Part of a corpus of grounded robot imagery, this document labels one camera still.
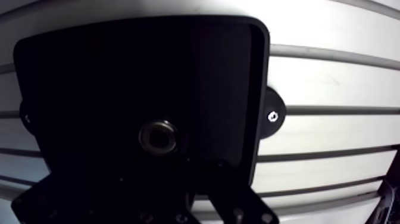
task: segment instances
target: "bolt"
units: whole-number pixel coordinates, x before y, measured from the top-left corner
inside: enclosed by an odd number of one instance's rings
[[[177,214],[175,217],[176,221],[180,224],[184,224],[188,221],[188,217],[182,215],[182,214]]]
[[[270,224],[272,221],[272,215],[265,213],[261,216],[261,220],[266,224]]]
[[[279,115],[277,112],[272,111],[270,114],[268,114],[268,120],[272,123],[276,122],[279,118]]]
[[[140,214],[139,218],[141,219],[141,221],[147,224],[151,223],[154,219],[154,217],[149,213],[142,213]]]
[[[30,123],[28,114],[25,115],[25,120],[26,120],[26,122]]]
[[[241,224],[243,221],[243,210],[242,209],[234,209],[233,214],[236,218],[236,224]]]

